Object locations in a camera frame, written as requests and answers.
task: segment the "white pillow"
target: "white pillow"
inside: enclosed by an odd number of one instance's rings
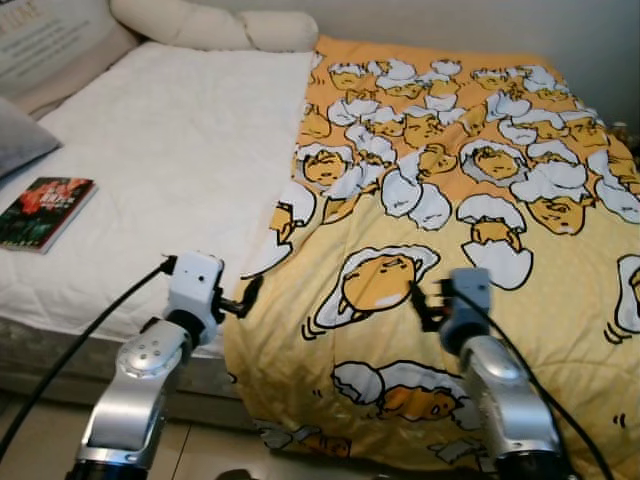
[[[199,50],[304,52],[318,36],[302,12],[241,12],[186,0],[111,0],[112,14],[129,28],[166,45]]]

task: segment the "wall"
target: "wall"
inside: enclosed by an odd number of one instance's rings
[[[194,0],[303,10],[334,37],[451,50],[534,52],[607,123],[640,131],[639,0]]]

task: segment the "white mattress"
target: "white mattress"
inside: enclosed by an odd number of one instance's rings
[[[231,296],[289,178],[311,54],[199,52],[147,43],[41,120],[64,147],[0,184],[4,210],[36,177],[99,191],[40,255],[0,250],[0,319],[78,333],[162,260],[224,259]],[[167,297],[166,277],[98,337],[123,340]],[[219,335],[201,355],[222,354]]]

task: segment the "cartoon print blanket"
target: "cartoon print blanket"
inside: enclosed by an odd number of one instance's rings
[[[477,266],[543,385],[638,478],[640,179],[596,112],[538,57],[327,37],[306,101],[291,183],[246,271],[264,285],[225,330],[265,443],[489,471],[456,359],[407,301],[409,282],[433,294]]]

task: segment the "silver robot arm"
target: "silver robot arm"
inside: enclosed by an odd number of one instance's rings
[[[199,253],[178,257],[162,319],[154,318],[124,344],[116,373],[95,405],[67,480],[143,480],[165,422],[165,400],[198,345],[216,336],[221,310],[242,318],[257,297],[261,277],[243,302],[222,298],[222,260]]]
[[[423,330],[438,331],[444,349],[458,357],[465,391],[478,410],[484,443],[500,479],[576,480],[549,407],[527,371],[490,335],[489,323],[477,311],[489,312],[489,272],[456,269],[441,285],[443,307],[427,307],[425,295],[415,285],[412,303]],[[437,316],[443,320],[435,322]]]

